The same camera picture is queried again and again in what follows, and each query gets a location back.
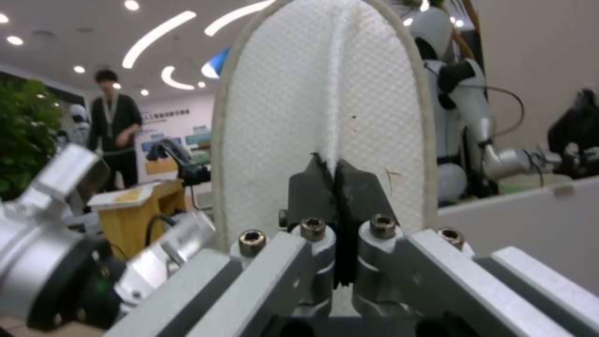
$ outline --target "white robot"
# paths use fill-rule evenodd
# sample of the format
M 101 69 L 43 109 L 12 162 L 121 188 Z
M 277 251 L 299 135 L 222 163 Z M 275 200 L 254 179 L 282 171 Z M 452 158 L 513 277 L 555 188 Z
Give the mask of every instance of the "white robot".
M 427 68 L 434 97 L 440 204 L 459 200 L 468 186 L 459 159 L 461 121 L 470 130 L 482 156 L 466 165 L 479 171 L 478 163 L 482 163 L 482 172 L 488 179 L 501 180 L 541 166 L 541 154 L 516 149 L 499 151 L 494 146 L 495 121 L 483 89 L 485 76 L 476 61 L 466 59 L 455 65 L 439 61 L 451 42 L 452 23 L 447 13 L 431 8 L 414 19 L 410 32 Z
M 79 104 L 73 104 L 69 108 L 69 115 L 75 122 L 75 126 L 69 130 L 69 141 L 80 146 L 86 146 L 90 128 L 87 122 L 87 110 Z

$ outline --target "wooden podium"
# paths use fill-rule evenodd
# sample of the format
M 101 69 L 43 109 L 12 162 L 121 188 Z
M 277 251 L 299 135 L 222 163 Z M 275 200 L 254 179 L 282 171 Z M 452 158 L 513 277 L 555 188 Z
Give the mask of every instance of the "wooden podium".
M 95 195 L 88 205 L 98 212 L 106 239 L 113 253 L 129 259 L 145 248 L 146 228 L 150 219 L 160 213 L 172 215 L 185 211 L 185 192 L 180 180 L 147 185 Z M 152 241 L 164 234 L 162 221 L 152 228 Z

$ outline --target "green plant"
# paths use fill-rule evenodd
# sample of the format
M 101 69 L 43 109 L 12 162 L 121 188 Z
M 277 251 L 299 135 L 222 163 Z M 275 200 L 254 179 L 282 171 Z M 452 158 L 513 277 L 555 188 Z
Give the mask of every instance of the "green plant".
M 56 150 L 56 99 L 39 81 L 0 83 L 0 198 L 12 200 Z

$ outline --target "white slipper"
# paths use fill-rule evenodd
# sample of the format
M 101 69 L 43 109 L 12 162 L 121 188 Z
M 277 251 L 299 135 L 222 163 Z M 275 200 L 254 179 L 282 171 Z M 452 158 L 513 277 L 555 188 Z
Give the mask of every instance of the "white slipper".
M 274 236 L 312 152 L 377 175 L 407 233 L 435 227 L 434 120 L 418 50 L 379 0 L 278 0 L 231 49 L 213 118 L 218 246 Z

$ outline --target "gray panel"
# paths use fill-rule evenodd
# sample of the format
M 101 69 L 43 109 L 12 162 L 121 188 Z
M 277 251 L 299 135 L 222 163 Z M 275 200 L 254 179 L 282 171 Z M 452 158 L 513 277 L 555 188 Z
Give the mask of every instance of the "gray panel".
M 576 336 L 599 336 L 599 299 L 516 248 L 477 262 Z
M 275 315 L 290 315 L 314 276 L 311 246 L 279 233 L 188 336 L 256 336 Z
M 182 336 L 240 273 L 238 261 L 203 249 L 106 336 Z
M 483 336 L 571 336 L 433 231 L 381 257 L 381 270 L 426 315 L 457 314 Z

